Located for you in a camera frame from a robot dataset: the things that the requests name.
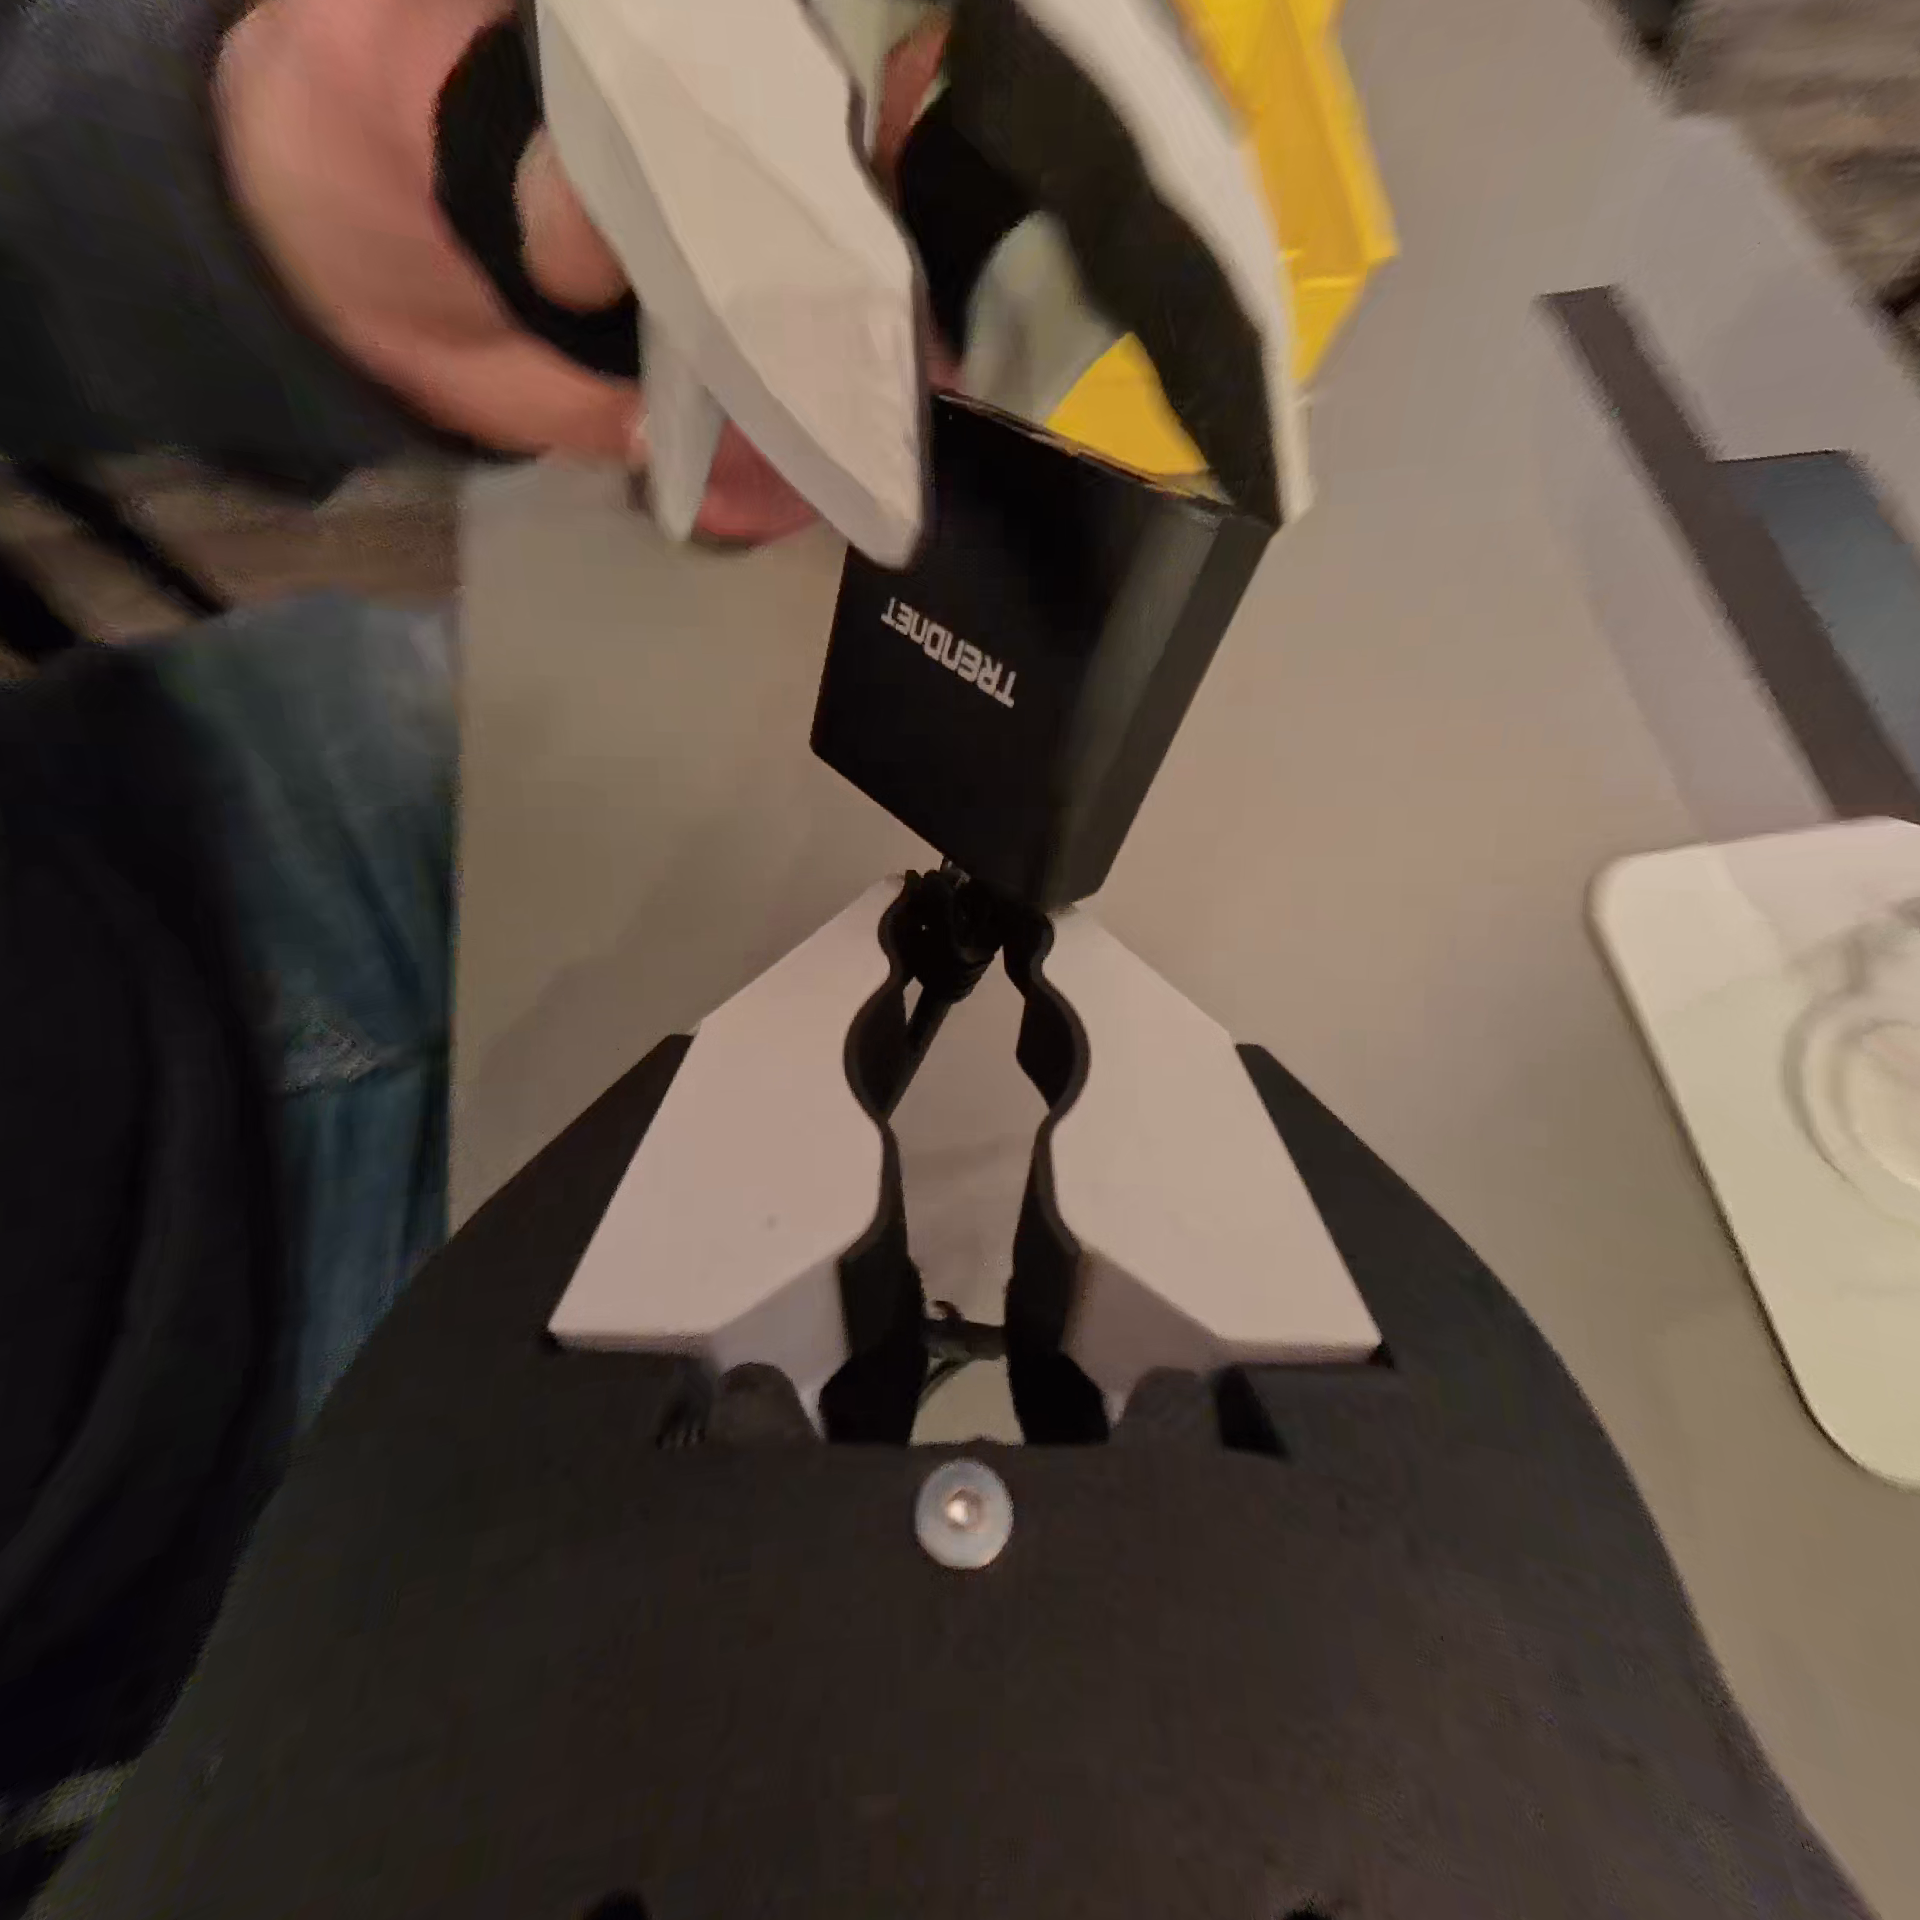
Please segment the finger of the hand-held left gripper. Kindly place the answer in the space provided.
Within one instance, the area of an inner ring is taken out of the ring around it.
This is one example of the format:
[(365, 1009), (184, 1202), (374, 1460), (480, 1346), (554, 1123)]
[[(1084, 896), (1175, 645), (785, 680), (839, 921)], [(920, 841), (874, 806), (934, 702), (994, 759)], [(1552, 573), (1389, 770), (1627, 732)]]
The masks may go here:
[(645, 484), (725, 429), (874, 564), (926, 512), (920, 268), (871, 167), (889, 5), (535, 5), (541, 118), (639, 307)]
[(1129, 341), (1218, 497), (1308, 506), (1273, 219), (1171, 5), (900, 5), (900, 224), (936, 388), (1040, 426)]

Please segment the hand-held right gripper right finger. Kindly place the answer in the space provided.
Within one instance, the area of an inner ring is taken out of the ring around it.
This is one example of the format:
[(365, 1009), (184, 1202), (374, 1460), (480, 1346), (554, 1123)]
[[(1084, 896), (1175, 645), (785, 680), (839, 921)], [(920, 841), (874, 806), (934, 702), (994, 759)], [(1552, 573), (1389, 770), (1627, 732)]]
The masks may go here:
[(1372, 1366), (1379, 1323), (1228, 1030), (1084, 910), (1001, 965), (1046, 1102), (1001, 1292), (1022, 1440), (1104, 1443), (1156, 1372)]

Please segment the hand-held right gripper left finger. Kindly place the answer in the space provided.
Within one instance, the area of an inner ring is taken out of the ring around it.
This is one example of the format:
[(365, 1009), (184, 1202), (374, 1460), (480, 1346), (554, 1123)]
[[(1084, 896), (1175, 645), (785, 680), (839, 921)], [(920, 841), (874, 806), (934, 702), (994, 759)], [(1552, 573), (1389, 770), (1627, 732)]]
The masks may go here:
[(926, 875), (890, 875), (692, 1032), (547, 1318), (565, 1350), (777, 1369), (836, 1443), (905, 1443), (925, 1290), (890, 1102)]

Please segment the yellow plastic bin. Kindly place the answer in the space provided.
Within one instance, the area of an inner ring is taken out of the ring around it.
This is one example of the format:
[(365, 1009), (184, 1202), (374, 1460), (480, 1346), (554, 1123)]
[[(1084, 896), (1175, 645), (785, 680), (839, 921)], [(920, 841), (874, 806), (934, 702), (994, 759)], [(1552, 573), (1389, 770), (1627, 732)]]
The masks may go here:
[[(1293, 384), (1308, 398), (1369, 282), (1397, 255), (1339, 22), (1345, 5), (1175, 5), (1258, 164), (1293, 298)], [(1193, 484), (1197, 449), (1171, 418), (1135, 341), (1121, 341), (1046, 426), (1101, 456)]]

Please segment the black ethernet adapter box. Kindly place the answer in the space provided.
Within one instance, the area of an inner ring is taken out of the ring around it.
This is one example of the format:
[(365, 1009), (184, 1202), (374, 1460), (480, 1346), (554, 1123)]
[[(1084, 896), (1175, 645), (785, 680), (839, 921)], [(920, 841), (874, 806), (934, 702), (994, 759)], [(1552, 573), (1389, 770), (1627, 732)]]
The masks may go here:
[(846, 554), (810, 747), (1006, 903), (1098, 896), (1273, 528), (999, 407), (931, 405), (911, 564)]

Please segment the person's left forearm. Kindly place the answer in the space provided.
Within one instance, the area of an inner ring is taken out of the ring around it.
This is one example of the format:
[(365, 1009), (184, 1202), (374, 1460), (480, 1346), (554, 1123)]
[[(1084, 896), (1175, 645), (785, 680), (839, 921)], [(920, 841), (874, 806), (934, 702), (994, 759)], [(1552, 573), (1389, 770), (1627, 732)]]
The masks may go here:
[(297, 501), (477, 455), (288, 300), (222, 164), (248, 5), (3, 5), (3, 456), (173, 455)]

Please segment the person's left hand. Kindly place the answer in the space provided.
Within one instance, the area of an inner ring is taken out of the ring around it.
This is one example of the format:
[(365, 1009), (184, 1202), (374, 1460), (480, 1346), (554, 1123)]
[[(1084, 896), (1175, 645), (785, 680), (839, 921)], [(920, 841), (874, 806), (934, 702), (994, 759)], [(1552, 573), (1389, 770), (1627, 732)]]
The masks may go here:
[[(258, 5), (214, 67), (228, 182), (267, 265), (329, 345), (428, 422), (431, 242), (443, 235), (431, 192), (431, 36), (485, 34), (513, 12), (513, 5)], [(889, 202), (898, 151), (900, 5), (890, 5), (868, 144)], [(728, 426), (692, 537), (760, 541), (810, 520)]]

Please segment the person's legs in jeans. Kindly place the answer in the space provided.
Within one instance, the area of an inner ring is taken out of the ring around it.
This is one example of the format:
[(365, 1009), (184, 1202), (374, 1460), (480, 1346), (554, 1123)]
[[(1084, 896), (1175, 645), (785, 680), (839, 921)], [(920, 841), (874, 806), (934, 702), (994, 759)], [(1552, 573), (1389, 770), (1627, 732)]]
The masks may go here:
[(283, 598), (153, 639), (153, 669), (262, 997), (304, 1429), (448, 1236), (459, 623)]

